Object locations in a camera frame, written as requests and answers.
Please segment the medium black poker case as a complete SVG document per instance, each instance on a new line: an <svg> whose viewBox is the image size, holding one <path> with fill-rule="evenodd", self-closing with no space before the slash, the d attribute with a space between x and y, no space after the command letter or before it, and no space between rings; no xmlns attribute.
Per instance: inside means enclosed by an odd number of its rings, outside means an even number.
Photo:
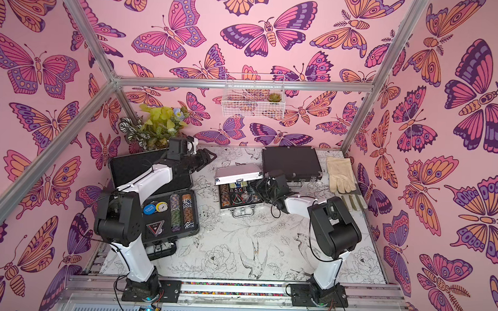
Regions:
<svg viewBox="0 0 498 311"><path fill-rule="evenodd" d="M323 177L316 150L310 146L266 147L261 156L263 173L268 178L284 175L287 182L298 183Z"/></svg>

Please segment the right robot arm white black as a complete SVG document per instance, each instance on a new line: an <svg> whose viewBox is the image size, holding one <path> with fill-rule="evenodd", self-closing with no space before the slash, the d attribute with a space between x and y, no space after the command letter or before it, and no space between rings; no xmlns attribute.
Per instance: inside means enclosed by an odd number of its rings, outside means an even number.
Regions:
<svg viewBox="0 0 498 311"><path fill-rule="evenodd" d="M309 220L310 232L326 256L318 258L311 282L321 291L336 287L341 266L362 239L361 230L343 200L338 196L318 200L300 195L289 188L285 175L279 172L267 174L250 186L259 199L279 212Z"/></svg>

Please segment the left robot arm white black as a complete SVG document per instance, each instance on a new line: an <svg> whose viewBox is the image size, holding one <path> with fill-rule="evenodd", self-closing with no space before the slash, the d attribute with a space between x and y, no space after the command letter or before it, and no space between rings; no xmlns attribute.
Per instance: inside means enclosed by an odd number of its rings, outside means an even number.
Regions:
<svg viewBox="0 0 498 311"><path fill-rule="evenodd" d="M198 172L217 155L208 149L200 149L199 141L192 136L172 138L161 158L130 182L106 192L98 200L94 232L102 241L111 245L125 263L127 279L146 283L156 276L142 243L142 205L164 185L184 173Z"/></svg>

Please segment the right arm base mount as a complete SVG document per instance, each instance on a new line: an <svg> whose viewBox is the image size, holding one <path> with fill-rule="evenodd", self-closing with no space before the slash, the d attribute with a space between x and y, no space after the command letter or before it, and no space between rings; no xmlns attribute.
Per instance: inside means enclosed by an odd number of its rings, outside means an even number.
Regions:
<svg viewBox="0 0 498 311"><path fill-rule="evenodd" d="M329 289L321 289L311 283L288 284L287 294L291 297L293 306L300 307L349 307L345 287L337 284Z"/></svg>

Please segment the small silver poker case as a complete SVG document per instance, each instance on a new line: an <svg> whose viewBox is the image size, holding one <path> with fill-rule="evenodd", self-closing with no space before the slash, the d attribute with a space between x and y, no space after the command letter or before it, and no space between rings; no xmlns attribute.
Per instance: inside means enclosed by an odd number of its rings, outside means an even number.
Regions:
<svg viewBox="0 0 498 311"><path fill-rule="evenodd" d="M262 203L253 184L262 178L262 170L252 163L238 163L234 166L218 168L214 184L218 187L220 209L229 211L235 219L253 216L256 205Z"/></svg>

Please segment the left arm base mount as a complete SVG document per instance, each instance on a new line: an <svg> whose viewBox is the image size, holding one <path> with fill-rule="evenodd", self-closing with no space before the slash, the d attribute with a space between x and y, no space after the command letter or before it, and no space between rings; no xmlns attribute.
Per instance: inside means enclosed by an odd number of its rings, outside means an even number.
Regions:
<svg viewBox="0 0 498 311"><path fill-rule="evenodd" d="M127 279L121 296L124 302L177 303L182 288L180 280L135 282Z"/></svg>

